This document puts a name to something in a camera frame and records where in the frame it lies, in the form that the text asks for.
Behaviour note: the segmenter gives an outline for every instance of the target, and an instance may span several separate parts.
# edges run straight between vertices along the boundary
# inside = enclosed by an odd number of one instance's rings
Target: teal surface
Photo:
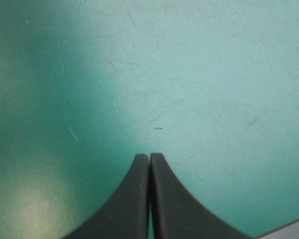
[[[299,0],[0,0],[0,239],[65,235],[154,151],[251,236],[299,218]]]

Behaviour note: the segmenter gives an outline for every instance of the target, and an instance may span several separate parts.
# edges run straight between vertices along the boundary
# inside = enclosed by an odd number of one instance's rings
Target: green table surface
[[[299,0],[0,0],[0,239],[65,235],[142,152],[251,236],[299,218]]]

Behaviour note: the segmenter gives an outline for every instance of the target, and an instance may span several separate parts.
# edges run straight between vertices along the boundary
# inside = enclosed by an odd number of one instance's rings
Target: curved plastic edge
[[[163,154],[150,157],[155,239],[249,239],[201,205],[177,179]]]
[[[147,239],[148,178],[149,159],[138,154],[105,205],[64,239]]]

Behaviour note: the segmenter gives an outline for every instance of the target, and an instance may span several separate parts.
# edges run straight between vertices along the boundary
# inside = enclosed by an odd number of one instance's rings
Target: small dark mark
[[[260,115],[255,116],[245,127],[245,130],[249,130],[260,118]]]

